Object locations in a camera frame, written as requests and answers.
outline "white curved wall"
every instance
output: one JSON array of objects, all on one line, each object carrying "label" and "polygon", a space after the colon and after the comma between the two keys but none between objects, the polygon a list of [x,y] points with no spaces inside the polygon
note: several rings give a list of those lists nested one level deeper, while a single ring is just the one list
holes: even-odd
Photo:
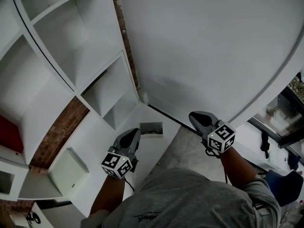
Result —
[{"label": "white curved wall", "polygon": [[[122,8],[149,102],[185,124],[194,110],[237,116],[282,69],[304,24],[304,0],[122,0]],[[290,67],[237,125],[303,65]]]}]

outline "gray t-shirt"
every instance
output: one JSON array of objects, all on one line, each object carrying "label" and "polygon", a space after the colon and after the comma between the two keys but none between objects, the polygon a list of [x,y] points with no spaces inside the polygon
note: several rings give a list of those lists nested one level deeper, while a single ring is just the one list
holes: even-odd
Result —
[{"label": "gray t-shirt", "polygon": [[276,228],[279,218],[279,204],[259,177],[240,190],[174,168],[151,175],[112,213],[100,210],[81,227]]}]

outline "blue chair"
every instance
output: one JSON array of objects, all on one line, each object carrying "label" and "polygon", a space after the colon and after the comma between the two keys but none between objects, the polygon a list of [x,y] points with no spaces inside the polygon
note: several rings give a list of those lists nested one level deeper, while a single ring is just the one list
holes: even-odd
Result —
[{"label": "blue chair", "polygon": [[280,206],[285,206],[296,201],[303,185],[303,177],[295,171],[286,176],[281,176],[270,170],[265,181]]}]

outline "floor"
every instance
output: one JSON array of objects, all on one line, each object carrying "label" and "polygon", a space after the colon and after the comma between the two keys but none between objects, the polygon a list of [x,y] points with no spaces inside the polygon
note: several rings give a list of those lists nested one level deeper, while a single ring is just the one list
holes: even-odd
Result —
[{"label": "floor", "polygon": [[216,157],[205,154],[201,137],[180,127],[167,151],[155,165],[152,173],[173,167],[194,170],[210,180],[225,182],[223,165]]}]

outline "brick wall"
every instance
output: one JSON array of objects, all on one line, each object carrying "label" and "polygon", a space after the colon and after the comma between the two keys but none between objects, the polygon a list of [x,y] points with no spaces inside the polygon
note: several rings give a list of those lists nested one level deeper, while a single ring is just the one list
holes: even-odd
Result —
[{"label": "brick wall", "polygon": [[[119,0],[113,1],[131,72],[136,88],[138,89],[138,79],[124,23],[123,11]],[[43,138],[29,164],[30,171],[47,174],[48,168],[63,145],[88,113],[89,110],[75,97],[55,120],[54,124]],[[10,212],[21,212],[26,216],[32,209],[34,203],[34,201],[26,200],[18,200],[17,202],[0,200],[0,227],[14,227],[10,220]]]}]

